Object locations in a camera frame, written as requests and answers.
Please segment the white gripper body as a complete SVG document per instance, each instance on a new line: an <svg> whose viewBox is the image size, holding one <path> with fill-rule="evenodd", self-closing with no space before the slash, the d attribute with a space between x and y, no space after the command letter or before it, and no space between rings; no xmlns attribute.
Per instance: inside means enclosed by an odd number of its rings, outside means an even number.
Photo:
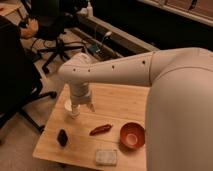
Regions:
<svg viewBox="0 0 213 171"><path fill-rule="evenodd" d="M73 105L88 104L92 102L92 92L88 83L70 84L70 99Z"/></svg>

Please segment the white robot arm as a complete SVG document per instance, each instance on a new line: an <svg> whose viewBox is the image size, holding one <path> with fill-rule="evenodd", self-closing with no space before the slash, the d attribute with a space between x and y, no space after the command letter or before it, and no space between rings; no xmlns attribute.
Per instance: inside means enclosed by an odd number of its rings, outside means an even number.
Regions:
<svg viewBox="0 0 213 171"><path fill-rule="evenodd" d="M213 171L213 52L189 47L94 63L78 53L59 68L74 105L91 83L143 86L147 171Z"/></svg>

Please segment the person's hand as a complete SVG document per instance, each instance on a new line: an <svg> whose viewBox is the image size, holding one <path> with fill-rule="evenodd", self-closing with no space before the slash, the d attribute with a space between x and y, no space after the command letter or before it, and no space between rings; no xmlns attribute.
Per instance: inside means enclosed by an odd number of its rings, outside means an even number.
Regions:
<svg viewBox="0 0 213 171"><path fill-rule="evenodd" d="M25 28L20 29L20 35L24 39L34 37L38 32L39 25L36 19L28 19L28 24Z"/></svg>

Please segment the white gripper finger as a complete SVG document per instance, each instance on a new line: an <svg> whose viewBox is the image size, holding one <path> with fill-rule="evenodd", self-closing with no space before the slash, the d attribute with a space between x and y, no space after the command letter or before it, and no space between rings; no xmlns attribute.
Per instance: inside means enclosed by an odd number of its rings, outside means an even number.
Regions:
<svg viewBox="0 0 213 171"><path fill-rule="evenodd" d="M95 107L92 103L88 103L87 104L87 107L92 111L92 112L95 112Z"/></svg>
<svg viewBox="0 0 213 171"><path fill-rule="evenodd" d="M80 106L79 105L72 105L71 106L71 116L77 117L80 114Z"/></svg>

